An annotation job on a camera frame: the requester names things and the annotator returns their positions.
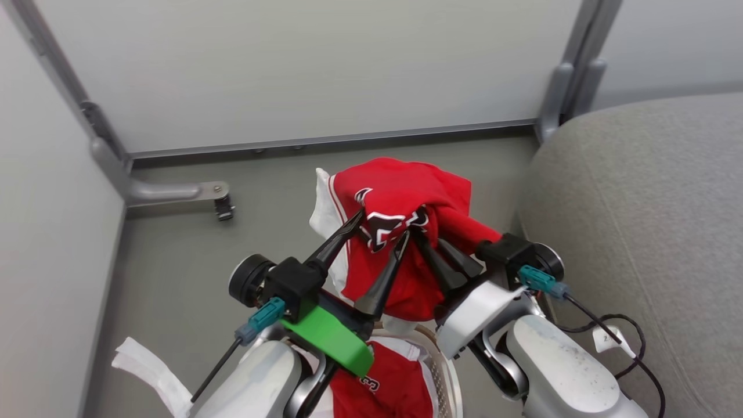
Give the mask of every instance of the white fabric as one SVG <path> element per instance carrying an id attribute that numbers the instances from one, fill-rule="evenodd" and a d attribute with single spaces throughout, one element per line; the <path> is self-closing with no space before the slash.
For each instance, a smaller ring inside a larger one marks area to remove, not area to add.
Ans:
<path id="1" fill-rule="evenodd" d="M 409 335 L 415 331 L 416 325 L 418 325 L 418 322 L 405 321 L 404 319 L 382 314 L 382 328 L 395 335 Z"/>
<path id="2" fill-rule="evenodd" d="M 317 187 L 315 193 L 315 210 L 310 216 L 310 226 L 322 238 L 328 239 L 335 231 L 338 230 L 346 221 L 345 212 L 338 199 L 334 198 L 335 192 L 332 189 L 331 177 L 322 168 L 315 169 L 317 174 Z M 333 281 L 333 286 L 338 291 L 338 295 L 350 303 L 350 300 L 341 293 L 345 289 L 346 279 L 348 278 L 348 252 L 350 245 L 346 243 L 343 250 L 335 257 L 335 261 L 328 270 L 328 276 Z"/>
<path id="3" fill-rule="evenodd" d="M 131 337 L 126 337 L 116 351 L 111 366 L 130 372 L 152 386 L 174 418 L 189 416 L 193 406 L 191 393 L 162 360 Z"/>
<path id="4" fill-rule="evenodd" d="M 394 337 L 371 337 L 369 340 L 382 344 L 406 360 L 418 361 L 421 359 L 421 349 L 416 345 L 410 344 L 408 341 Z"/>

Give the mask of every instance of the white wall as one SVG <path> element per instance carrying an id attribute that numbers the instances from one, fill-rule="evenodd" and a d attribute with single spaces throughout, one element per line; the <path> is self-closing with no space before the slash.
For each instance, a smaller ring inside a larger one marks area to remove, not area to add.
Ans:
<path id="1" fill-rule="evenodd" d="M 743 1 L 623 0 L 594 108 L 743 91 Z"/>
<path id="2" fill-rule="evenodd" d="M 76 417 L 123 202 L 0 6 L 0 415 Z"/>
<path id="3" fill-rule="evenodd" d="M 36 0 L 129 152 L 535 118 L 580 0 Z"/>

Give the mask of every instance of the green bracket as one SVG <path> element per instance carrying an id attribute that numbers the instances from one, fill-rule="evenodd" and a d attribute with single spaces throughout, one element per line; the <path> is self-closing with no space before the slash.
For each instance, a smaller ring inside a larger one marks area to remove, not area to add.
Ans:
<path id="1" fill-rule="evenodd" d="M 374 356 L 366 343 L 319 306 L 296 324 L 285 319 L 281 323 L 356 376 L 366 376 L 374 363 Z"/>

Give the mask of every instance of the metal frame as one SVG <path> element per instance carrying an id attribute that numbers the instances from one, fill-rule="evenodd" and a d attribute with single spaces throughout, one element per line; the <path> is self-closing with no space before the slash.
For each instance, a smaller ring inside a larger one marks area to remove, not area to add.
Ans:
<path id="1" fill-rule="evenodd" d="M 564 120 L 591 110 L 608 63 L 599 58 L 622 0 L 583 0 L 565 47 L 552 73 L 536 122 L 536 136 L 545 143 Z"/>
<path id="2" fill-rule="evenodd" d="M 91 155 L 128 207 L 213 200 L 219 220 L 232 218 L 230 187 L 224 181 L 153 184 L 133 179 L 130 155 L 101 107 L 88 98 L 33 0 L 2 1 L 62 96 L 84 117 L 81 122 L 91 138 Z"/>
<path id="3" fill-rule="evenodd" d="M 495 123 L 477 123 L 463 126 L 444 126 L 426 129 L 341 135 L 321 138 L 303 138 L 270 141 L 258 144 L 235 144 L 214 147 L 168 149 L 163 151 L 128 154 L 100 106 L 88 98 L 82 83 L 65 58 L 49 27 L 33 0 L 0 0 L 6 4 L 16 24 L 27 37 L 32 49 L 39 55 L 45 69 L 57 87 L 74 101 L 85 116 L 91 136 L 91 154 L 129 207 L 159 205 L 171 202 L 194 202 L 223 199 L 222 209 L 231 210 L 229 186 L 223 181 L 185 184 L 150 184 L 133 179 L 129 170 L 133 160 L 167 158 L 217 152 L 232 152 L 266 148 L 296 147 L 310 144 L 328 144 L 350 141 L 368 141 L 384 138 L 435 135 L 450 132 L 472 132 L 486 129 L 528 126 L 533 124 L 541 144 L 547 141 L 565 120 L 590 110 L 598 90 L 606 60 L 599 53 L 609 34 L 622 0 L 583 0 L 561 63 L 553 70 L 539 117 L 536 120 L 509 120 Z"/>

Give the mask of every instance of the gray fabric seat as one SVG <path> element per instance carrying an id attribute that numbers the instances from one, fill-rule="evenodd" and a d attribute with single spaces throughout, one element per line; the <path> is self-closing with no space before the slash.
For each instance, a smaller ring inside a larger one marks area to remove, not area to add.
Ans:
<path id="1" fill-rule="evenodd" d="M 643 327 L 666 416 L 743 417 L 743 94 L 570 120 L 537 153 L 524 192 L 525 233 L 562 256 L 578 300 Z M 555 312 L 561 324 L 588 323 L 567 304 Z M 639 350 L 632 326 L 617 325 Z M 597 357 L 615 373 L 629 364 Z M 642 370 L 620 383 L 656 416 Z"/>

